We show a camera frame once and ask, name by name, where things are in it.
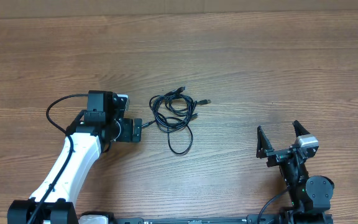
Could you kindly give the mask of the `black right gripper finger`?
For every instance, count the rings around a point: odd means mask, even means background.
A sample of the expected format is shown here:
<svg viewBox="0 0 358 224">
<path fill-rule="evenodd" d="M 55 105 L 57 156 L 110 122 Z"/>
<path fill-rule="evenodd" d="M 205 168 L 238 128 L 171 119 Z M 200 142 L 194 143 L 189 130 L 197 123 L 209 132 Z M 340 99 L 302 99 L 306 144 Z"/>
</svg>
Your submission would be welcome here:
<svg viewBox="0 0 358 224">
<path fill-rule="evenodd" d="M 274 149 L 266 137 L 263 129 L 261 126 L 257 128 L 257 151 L 256 157 L 257 158 L 265 158 L 268 156 L 268 153 L 273 152 Z"/>
<path fill-rule="evenodd" d="M 307 131 L 298 120 L 292 122 L 292 125 L 294 127 L 296 137 L 310 134 L 310 132 Z"/>
</svg>

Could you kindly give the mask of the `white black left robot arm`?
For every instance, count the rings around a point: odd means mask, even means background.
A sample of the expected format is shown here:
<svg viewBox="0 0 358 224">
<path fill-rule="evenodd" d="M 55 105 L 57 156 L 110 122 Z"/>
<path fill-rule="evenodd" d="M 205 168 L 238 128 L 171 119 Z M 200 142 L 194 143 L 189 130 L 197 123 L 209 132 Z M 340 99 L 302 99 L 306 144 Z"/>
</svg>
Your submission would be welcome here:
<svg viewBox="0 0 358 224">
<path fill-rule="evenodd" d="M 141 119 L 125 118 L 129 97 L 91 90 L 87 107 L 62 132 L 65 142 L 48 176 L 27 200 L 15 200 L 7 221 L 23 223 L 115 223 L 113 213 L 76 214 L 79 192 L 92 165 L 113 142 L 140 142 Z"/>
</svg>

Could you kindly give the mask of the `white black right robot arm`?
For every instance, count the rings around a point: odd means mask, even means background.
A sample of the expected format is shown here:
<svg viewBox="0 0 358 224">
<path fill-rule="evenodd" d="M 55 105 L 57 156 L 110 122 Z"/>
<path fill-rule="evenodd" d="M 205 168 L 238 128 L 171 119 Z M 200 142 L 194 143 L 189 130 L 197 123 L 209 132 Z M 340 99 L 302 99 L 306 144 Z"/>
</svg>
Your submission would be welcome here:
<svg viewBox="0 0 358 224">
<path fill-rule="evenodd" d="M 275 150 L 261 126 L 257 128 L 256 157 L 267 159 L 267 167 L 278 166 L 286 189 L 271 198 L 257 215 L 256 223 L 330 224 L 333 217 L 326 212 L 331 208 L 334 182 L 325 176 L 309 176 L 305 163 L 317 153 L 319 141 L 299 121 L 292 122 L 295 142 L 286 149 Z M 264 215 L 267 207 L 288 194 L 290 207 L 282 207 L 276 215 Z"/>
</svg>

